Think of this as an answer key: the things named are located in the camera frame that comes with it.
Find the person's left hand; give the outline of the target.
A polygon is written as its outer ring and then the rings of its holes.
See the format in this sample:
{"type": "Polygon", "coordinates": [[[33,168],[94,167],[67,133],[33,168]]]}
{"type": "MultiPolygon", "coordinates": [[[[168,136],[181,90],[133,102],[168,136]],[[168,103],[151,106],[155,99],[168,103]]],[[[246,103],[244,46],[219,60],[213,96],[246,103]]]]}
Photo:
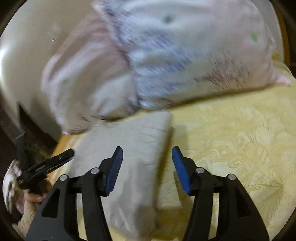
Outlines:
{"type": "Polygon", "coordinates": [[[43,189],[43,192],[41,194],[34,193],[29,189],[26,190],[24,193],[24,213],[18,224],[14,226],[15,230],[23,239],[25,239],[30,225],[36,215],[36,204],[40,204],[47,196],[48,191],[52,188],[51,183],[46,179],[43,180],[40,185],[41,189],[43,189]]]}

